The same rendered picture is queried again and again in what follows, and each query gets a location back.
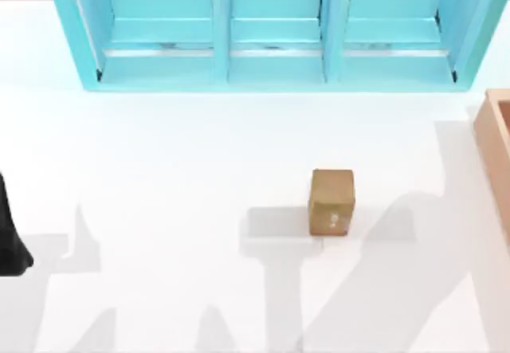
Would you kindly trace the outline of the brown cardboard box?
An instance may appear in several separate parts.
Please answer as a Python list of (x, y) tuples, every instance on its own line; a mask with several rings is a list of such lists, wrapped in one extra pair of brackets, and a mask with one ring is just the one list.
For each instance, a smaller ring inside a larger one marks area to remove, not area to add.
[(315, 169), (308, 200), (309, 232), (315, 237), (344, 237), (355, 209), (353, 170)]

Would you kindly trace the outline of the light blue rack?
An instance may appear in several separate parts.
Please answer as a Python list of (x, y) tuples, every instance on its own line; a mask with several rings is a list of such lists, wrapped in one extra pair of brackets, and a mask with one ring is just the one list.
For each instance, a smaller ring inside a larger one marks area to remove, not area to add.
[(95, 92), (463, 92), (507, 0), (53, 0)]

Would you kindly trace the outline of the salmon-coloured shallow box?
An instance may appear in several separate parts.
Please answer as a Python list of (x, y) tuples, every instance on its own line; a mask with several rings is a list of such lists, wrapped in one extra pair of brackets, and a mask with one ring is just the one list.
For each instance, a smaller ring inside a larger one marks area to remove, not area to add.
[(510, 245), (510, 88), (490, 88), (473, 121), (477, 147)]

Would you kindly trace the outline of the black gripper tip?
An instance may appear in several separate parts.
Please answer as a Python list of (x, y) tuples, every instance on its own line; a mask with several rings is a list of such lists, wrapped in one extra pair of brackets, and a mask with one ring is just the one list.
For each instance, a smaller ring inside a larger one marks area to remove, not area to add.
[(15, 227), (0, 173), (0, 277), (19, 277), (33, 264), (33, 256)]

